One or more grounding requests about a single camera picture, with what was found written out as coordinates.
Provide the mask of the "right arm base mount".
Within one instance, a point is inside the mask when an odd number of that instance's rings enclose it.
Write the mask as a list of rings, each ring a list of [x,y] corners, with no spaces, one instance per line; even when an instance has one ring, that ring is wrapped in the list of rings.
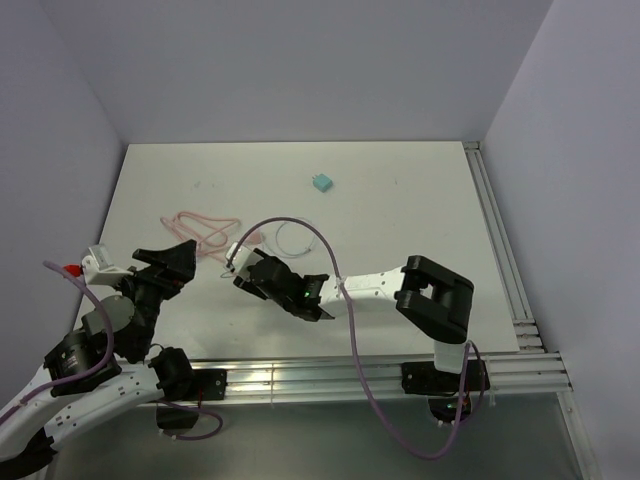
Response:
[[[407,395],[426,396],[430,413],[443,423],[455,421],[459,396],[457,374],[440,372],[430,362],[405,362],[401,364],[401,387]],[[478,407],[491,384],[485,362],[469,360],[463,388],[460,421],[465,422]]]

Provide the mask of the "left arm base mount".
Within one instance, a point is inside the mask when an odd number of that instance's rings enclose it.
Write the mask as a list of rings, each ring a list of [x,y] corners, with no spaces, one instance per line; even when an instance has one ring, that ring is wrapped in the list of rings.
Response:
[[[227,377],[228,372],[222,368],[197,369],[194,379],[181,396],[172,400],[155,400],[155,423],[159,434],[182,442],[208,440],[220,434],[224,420],[205,403],[225,399]],[[204,420],[211,420],[213,428],[195,433],[194,428]]]

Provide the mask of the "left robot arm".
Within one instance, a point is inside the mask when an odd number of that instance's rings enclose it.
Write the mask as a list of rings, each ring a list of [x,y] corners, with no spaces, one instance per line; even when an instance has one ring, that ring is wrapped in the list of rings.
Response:
[[[38,472],[67,441],[135,406],[193,391],[195,374],[182,349],[149,352],[162,303],[195,277],[196,243],[138,249],[132,257],[144,268],[115,266],[102,244],[89,247],[78,264],[44,264],[94,308],[2,408],[2,478]]]

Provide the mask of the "teal charger plug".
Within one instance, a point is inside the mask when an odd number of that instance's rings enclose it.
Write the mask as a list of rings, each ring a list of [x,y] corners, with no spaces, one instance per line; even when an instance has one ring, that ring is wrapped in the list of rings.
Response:
[[[321,193],[328,192],[333,186],[333,180],[325,174],[316,174],[312,177],[312,186]]]

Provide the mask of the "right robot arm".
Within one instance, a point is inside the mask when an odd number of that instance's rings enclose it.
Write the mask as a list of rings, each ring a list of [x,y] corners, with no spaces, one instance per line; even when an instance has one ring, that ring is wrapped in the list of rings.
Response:
[[[279,258],[238,244],[225,258],[236,287],[308,322],[346,316],[348,304],[356,313],[396,312],[434,341],[432,370],[438,386],[452,390],[467,377],[474,284],[424,256],[410,256],[405,265],[385,272],[342,278],[301,276]]]

